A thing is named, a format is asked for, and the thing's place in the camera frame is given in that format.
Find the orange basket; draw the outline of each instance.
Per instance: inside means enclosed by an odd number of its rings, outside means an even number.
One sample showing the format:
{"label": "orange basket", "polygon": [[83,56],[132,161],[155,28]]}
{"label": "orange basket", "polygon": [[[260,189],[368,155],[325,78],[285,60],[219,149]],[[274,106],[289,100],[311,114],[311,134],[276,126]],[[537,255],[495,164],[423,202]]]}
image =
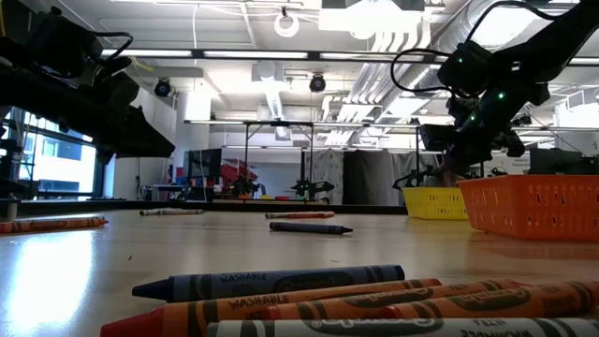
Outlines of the orange basket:
{"label": "orange basket", "polygon": [[599,176],[460,182],[472,228],[525,240],[599,241]]}

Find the crayon tip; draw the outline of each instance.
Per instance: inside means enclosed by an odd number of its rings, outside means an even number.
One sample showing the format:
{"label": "crayon tip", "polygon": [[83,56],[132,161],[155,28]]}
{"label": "crayon tip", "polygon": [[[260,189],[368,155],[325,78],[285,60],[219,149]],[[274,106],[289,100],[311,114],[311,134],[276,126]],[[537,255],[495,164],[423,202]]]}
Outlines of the crayon tip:
{"label": "crayon tip", "polygon": [[269,307],[262,311],[263,320],[280,320],[283,319],[281,316],[281,310],[277,307]]}
{"label": "crayon tip", "polygon": [[100,337],[161,337],[164,308],[105,324]]}
{"label": "crayon tip", "polygon": [[396,307],[388,306],[381,309],[376,318],[403,318],[403,315]]}
{"label": "crayon tip", "polygon": [[134,286],[131,295],[147,299],[172,301],[172,280],[160,280],[146,285]]}

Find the ceiling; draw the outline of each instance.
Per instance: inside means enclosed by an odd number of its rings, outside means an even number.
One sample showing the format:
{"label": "ceiling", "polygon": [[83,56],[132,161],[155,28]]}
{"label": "ceiling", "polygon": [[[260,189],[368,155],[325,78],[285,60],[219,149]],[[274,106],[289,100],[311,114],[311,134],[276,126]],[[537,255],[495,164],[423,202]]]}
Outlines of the ceiling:
{"label": "ceiling", "polygon": [[[22,0],[33,8],[46,7],[44,0]],[[312,20],[322,7],[321,0],[302,0],[303,9],[289,9],[290,12],[305,15]],[[465,0],[445,0],[445,10],[431,16],[431,32],[442,27]],[[194,48],[192,17],[195,6],[159,6],[152,3],[119,2],[111,0],[55,0],[65,15],[79,24],[97,31],[126,31],[132,34],[135,42],[132,48]],[[373,47],[374,38],[360,40],[348,32],[321,31],[318,23],[299,20],[299,31],[293,37],[281,37],[274,29],[275,15],[280,12],[277,7],[248,7],[248,21],[242,16],[241,7],[202,6],[196,12],[196,33],[198,49],[261,49],[261,50],[306,50],[306,51],[369,51]],[[282,26],[289,22],[283,19]],[[506,46],[526,41],[538,32],[547,22],[534,20],[523,32]],[[119,41],[109,42],[113,47]],[[599,56],[599,35],[595,34],[580,52],[581,56]],[[243,115],[243,112],[257,111],[266,106],[266,97],[251,84],[253,61],[210,61],[210,60],[147,60],[148,66],[161,69],[177,67],[201,68],[218,92],[217,99],[212,101],[212,112],[219,119],[232,119]],[[360,78],[361,63],[315,63],[315,62],[283,62],[285,80],[289,81],[289,89],[280,94],[283,106],[317,107],[322,106],[326,95],[347,95]],[[327,80],[327,91],[311,94],[308,84],[314,73],[323,73]],[[152,85],[157,78],[139,76],[139,80]],[[552,90],[558,94],[563,90],[571,90],[577,85],[595,85],[599,80],[597,68],[568,68],[553,83]],[[190,78],[172,79],[171,83],[179,91],[193,89],[194,81]],[[438,99],[426,104],[426,116],[446,117],[445,101]],[[544,122],[552,121],[553,106],[547,104],[534,110]]]}

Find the table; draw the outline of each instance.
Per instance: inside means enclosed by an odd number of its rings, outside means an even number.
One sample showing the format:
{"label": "table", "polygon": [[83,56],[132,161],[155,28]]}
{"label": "table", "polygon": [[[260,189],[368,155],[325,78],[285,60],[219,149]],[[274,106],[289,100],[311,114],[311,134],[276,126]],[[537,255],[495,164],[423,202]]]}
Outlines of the table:
{"label": "table", "polygon": [[593,243],[519,242],[465,222],[338,215],[346,236],[269,232],[263,213],[145,216],[106,212],[105,228],[0,237],[0,336],[97,336],[159,300],[131,288],[172,274],[399,263],[443,283],[510,277],[540,284],[599,279]]}

